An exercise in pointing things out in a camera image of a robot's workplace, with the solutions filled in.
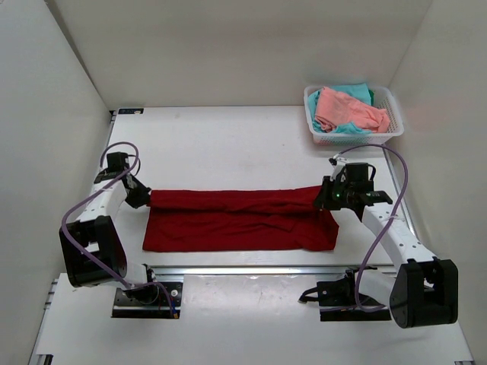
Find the red t shirt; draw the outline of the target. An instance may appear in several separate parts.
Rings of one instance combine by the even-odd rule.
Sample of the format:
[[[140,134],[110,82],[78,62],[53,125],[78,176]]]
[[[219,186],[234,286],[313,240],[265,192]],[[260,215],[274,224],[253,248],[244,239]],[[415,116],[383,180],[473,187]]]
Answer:
[[[278,190],[154,190],[148,252],[331,251],[339,225],[313,206],[317,186]]]

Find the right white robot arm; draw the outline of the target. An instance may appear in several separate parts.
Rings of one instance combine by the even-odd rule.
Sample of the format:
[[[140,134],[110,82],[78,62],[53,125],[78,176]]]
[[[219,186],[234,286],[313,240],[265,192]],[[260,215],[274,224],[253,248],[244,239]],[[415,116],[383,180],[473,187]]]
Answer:
[[[372,245],[381,245],[396,269],[396,277],[391,278],[368,268],[364,260],[355,277],[341,286],[344,301],[372,313],[374,308],[362,304],[370,297],[380,309],[388,308],[402,329],[457,321],[457,266],[450,259],[439,259],[419,242],[397,218],[396,202],[386,192],[374,190],[372,181],[346,182],[326,176],[314,206],[353,211],[375,235]]]

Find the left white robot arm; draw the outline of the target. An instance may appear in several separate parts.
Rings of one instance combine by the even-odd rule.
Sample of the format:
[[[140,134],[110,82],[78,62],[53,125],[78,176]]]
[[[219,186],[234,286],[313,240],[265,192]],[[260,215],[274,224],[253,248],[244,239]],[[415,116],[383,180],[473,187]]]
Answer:
[[[114,224],[122,204],[137,209],[146,206],[151,189],[132,175],[115,180],[114,174],[99,174],[81,204],[80,215],[71,223],[65,218],[59,238],[68,279],[73,287],[113,285],[132,290],[143,303],[155,300],[159,283],[145,264],[132,264]]]

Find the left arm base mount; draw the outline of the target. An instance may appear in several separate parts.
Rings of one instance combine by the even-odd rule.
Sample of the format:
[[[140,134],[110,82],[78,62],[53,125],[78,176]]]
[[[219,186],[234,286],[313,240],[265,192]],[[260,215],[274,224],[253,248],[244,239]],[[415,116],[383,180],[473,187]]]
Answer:
[[[169,294],[151,285],[136,290],[116,289],[111,316],[115,319],[179,319],[183,299],[183,275],[154,272]]]

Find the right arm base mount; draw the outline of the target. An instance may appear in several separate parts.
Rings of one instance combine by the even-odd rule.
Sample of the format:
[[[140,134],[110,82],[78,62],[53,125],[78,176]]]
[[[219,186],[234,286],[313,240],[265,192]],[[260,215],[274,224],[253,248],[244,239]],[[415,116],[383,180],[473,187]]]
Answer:
[[[391,320],[388,308],[371,313],[358,308],[355,300],[355,272],[346,270],[337,279],[318,281],[305,290],[299,303],[317,303],[321,322],[387,322]]]

